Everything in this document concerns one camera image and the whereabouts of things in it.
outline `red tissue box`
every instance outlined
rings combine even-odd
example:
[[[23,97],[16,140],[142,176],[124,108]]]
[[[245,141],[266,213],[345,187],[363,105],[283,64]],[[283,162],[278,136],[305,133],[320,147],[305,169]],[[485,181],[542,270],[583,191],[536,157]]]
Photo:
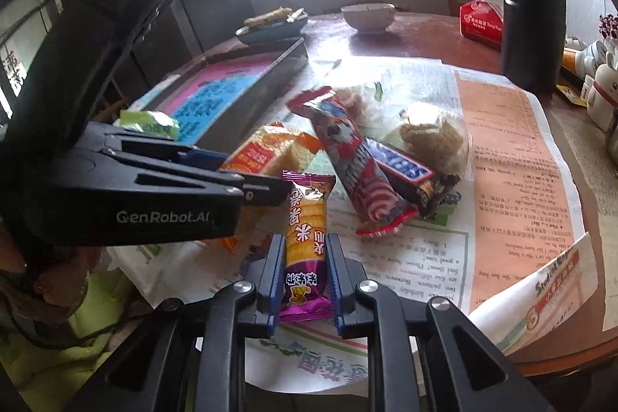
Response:
[[[502,47],[503,21],[485,1],[470,1],[459,8],[459,28],[462,36],[472,41],[498,51]]]

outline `newspaper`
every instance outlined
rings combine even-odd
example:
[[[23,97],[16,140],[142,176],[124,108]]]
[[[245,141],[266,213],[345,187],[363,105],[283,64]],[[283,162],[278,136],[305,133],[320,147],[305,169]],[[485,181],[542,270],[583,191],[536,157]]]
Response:
[[[534,96],[501,76],[412,58],[352,57],[326,82],[359,79],[382,83],[390,111],[423,100],[462,114],[475,146],[474,179],[456,186],[435,219],[414,220],[394,236],[359,240],[338,182],[328,230],[369,277],[401,297],[448,297],[505,353],[558,326],[592,295],[597,273],[579,195]],[[310,128],[284,112],[278,119]],[[308,171],[334,172],[323,153]],[[286,208],[265,213],[234,254],[195,242],[160,246],[156,255],[144,247],[110,253],[152,305],[171,296],[201,300],[264,256],[285,215]],[[156,273],[146,275],[150,264]],[[246,343],[246,381],[268,390],[363,393],[367,375],[366,341],[341,340],[327,320],[279,326],[270,340]]]

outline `round table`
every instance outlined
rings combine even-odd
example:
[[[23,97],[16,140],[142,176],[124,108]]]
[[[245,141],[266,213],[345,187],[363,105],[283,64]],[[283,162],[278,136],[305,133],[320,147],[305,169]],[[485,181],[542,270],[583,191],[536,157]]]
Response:
[[[458,18],[451,16],[397,13],[387,31],[371,35],[357,34],[339,14],[312,16],[302,36],[311,59],[333,60],[350,55],[439,58],[446,64],[499,73],[500,53],[462,37]],[[206,54],[242,46],[237,39],[231,39]],[[599,285],[582,308],[561,326],[510,356],[527,376],[569,373],[618,353],[618,327],[603,331],[604,264],[596,199],[552,111],[560,110],[587,123],[590,119],[584,109],[573,109],[556,93],[540,99],[556,144],[569,165],[582,200],[583,221],[592,238]]]

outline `plastic bag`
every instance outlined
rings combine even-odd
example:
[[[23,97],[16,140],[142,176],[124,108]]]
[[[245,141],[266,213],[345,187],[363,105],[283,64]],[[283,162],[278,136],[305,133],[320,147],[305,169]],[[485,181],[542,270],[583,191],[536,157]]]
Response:
[[[271,123],[259,128],[219,167],[239,173],[258,173],[281,177],[284,170],[302,171],[313,160],[322,144],[308,133]],[[250,234],[265,207],[245,206],[240,212],[236,234],[228,238],[205,239],[204,244],[217,241],[233,251]]]
[[[413,103],[400,116],[382,142],[434,170],[472,179],[472,135],[464,118],[424,102]]]
[[[142,133],[155,133],[172,140],[178,139],[180,123],[167,114],[150,110],[122,110],[116,126]]]
[[[384,97],[384,90],[379,81],[335,88],[335,93],[357,126],[370,126],[375,117],[381,115],[380,103]]]

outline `purple snack wrapper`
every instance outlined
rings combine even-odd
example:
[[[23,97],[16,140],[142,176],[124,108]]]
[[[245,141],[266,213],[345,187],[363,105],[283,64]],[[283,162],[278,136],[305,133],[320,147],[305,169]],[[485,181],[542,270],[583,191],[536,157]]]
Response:
[[[283,179],[294,188],[285,238],[284,295],[281,322],[330,318],[331,302],[324,295],[326,268],[326,198],[335,184],[334,175],[284,171]]]

